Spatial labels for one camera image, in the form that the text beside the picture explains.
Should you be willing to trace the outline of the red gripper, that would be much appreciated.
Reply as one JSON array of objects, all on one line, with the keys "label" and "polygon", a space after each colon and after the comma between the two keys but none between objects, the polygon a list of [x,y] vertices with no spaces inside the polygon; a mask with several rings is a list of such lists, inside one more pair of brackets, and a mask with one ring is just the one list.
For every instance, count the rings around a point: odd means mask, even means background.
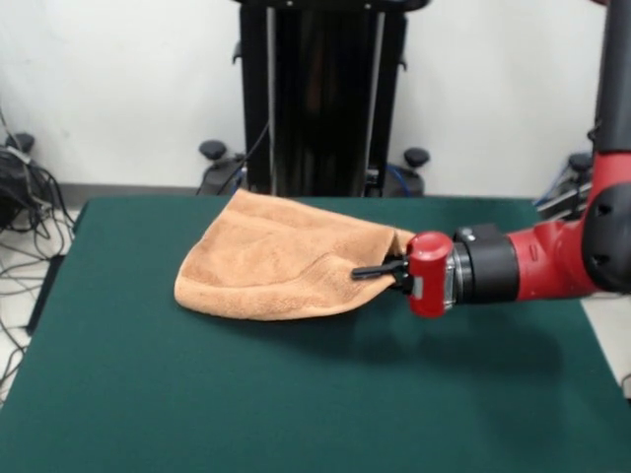
[{"label": "red gripper", "polygon": [[405,259],[389,259],[378,266],[351,271],[356,281],[394,277],[390,289],[408,296],[411,310],[423,317],[437,318],[454,302],[454,243],[438,232],[416,235],[407,247]]}]

